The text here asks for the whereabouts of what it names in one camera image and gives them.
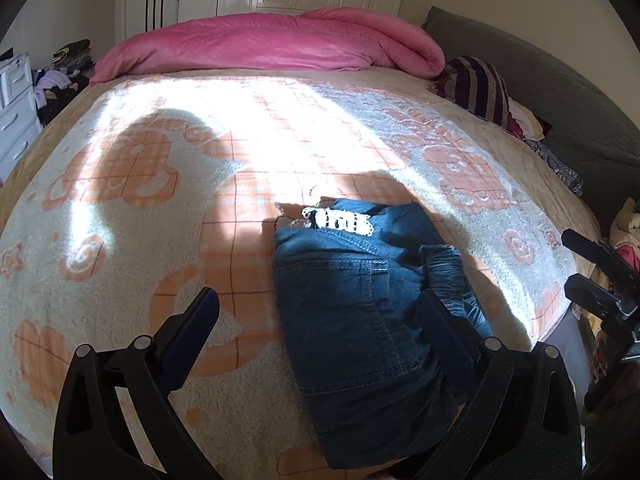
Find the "pile of clothes beside bed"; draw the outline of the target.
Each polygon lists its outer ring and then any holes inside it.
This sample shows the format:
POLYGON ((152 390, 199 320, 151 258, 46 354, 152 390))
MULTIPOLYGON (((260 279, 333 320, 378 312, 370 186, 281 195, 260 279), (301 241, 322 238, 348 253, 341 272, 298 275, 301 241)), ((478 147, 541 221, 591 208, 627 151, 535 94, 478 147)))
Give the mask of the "pile of clothes beside bed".
POLYGON ((610 227, 608 241, 617 255, 634 270, 640 270, 639 202, 626 199, 610 227))

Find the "white drawer cabinet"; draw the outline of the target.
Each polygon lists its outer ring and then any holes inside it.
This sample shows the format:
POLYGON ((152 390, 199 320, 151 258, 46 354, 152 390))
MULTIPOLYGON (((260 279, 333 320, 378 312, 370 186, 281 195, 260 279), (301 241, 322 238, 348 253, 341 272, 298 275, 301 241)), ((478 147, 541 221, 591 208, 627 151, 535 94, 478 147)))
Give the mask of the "white drawer cabinet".
POLYGON ((5 184, 42 131, 27 53, 1 63, 0 179, 5 184))

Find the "dark blue patterned cloth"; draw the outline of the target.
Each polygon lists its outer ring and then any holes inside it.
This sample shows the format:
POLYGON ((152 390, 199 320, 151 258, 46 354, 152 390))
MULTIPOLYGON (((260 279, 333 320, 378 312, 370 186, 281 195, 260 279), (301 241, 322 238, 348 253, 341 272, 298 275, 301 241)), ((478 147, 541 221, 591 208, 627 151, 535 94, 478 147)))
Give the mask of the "dark blue patterned cloth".
POLYGON ((548 146, 540 141, 526 139, 525 143, 531 148, 576 196, 582 196, 584 180, 576 170, 565 165, 558 156, 552 153, 548 146))

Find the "blue denim pants lace hem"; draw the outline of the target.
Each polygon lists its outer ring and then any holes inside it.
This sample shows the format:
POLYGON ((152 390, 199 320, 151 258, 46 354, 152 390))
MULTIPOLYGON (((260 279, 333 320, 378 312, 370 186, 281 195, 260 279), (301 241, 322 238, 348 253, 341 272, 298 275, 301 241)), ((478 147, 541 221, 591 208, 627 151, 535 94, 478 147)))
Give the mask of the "blue denim pants lace hem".
POLYGON ((418 320, 440 301, 482 337, 491 327, 462 258, 416 203, 337 200, 335 228, 280 226, 272 259, 288 359, 330 467, 424 452, 456 418, 450 385, 418 320))

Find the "dark clothes heap on floor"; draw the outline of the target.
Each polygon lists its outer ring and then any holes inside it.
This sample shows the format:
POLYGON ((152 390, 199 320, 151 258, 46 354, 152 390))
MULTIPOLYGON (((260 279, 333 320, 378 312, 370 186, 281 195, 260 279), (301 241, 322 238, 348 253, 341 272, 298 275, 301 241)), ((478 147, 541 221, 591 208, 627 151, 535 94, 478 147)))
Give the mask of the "dark clothes heap on floor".
POLYGON ((88 87, 93 66, 91 42, 81 39, 59 48, 52 55, 49 66, 32 71, 32 88, 41 125, 49 125, 88 87))

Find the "pink quilted comforter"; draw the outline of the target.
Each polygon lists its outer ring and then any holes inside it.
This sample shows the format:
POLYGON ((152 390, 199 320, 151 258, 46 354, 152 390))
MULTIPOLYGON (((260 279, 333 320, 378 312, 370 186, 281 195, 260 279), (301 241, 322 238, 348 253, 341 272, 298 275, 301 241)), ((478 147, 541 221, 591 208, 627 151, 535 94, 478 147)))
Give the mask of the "pink quilted comforter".
POLYGON ((133 36, 96 63, 92 84, 182 70, 366 70, 438 76, 444 51, 424 30, 360 8, 298 15, 239 13, 196 18, 133 36))

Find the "cream orange patterned bed blanket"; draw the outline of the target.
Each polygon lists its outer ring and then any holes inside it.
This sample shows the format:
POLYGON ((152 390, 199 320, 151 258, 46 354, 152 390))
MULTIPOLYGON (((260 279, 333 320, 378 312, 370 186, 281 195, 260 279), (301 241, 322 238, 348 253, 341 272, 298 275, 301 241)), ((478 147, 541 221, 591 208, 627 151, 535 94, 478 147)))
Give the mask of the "cream orange patterned bed blanket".
POLYGON ((362 479, 324 460, 285 359, 277 218, 350 198, 417 202, 457 247, 509 347, 546 339, 600 233, 523 142, 396 70, 127 77, 86 89, 1 190, 1 411, 51 465, 80 344, 122 348, 218 292, 221 317, 171 402, 228 479, 362 479))

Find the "dark grey upholstered headboard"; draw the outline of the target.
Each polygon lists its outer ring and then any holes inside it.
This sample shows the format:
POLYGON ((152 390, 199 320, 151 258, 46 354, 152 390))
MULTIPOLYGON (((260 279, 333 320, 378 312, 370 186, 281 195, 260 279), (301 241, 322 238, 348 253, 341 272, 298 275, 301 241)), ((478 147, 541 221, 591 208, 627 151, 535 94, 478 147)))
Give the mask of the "dark grey upholstered headboard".
POLYGON ((591 81, 525 40, 437 6, 423 29, 446 58, 495 66, 509 96, 551 126, 544 144, 582 178, 582 200, 603 229, 639 197, 639 128, 591 81))

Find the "purple striped pillow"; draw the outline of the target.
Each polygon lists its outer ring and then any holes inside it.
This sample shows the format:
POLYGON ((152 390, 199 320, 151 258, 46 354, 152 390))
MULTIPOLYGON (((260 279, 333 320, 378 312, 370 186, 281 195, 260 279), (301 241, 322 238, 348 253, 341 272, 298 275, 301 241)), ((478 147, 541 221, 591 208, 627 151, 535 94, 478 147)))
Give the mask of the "purple striped pillow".
POLYGON ((521 126, 513 118, 506 83, 490 63, 471 55, 450 60, 435 82, 438 96, 467 110, 485 122, 524 140, 521 126))

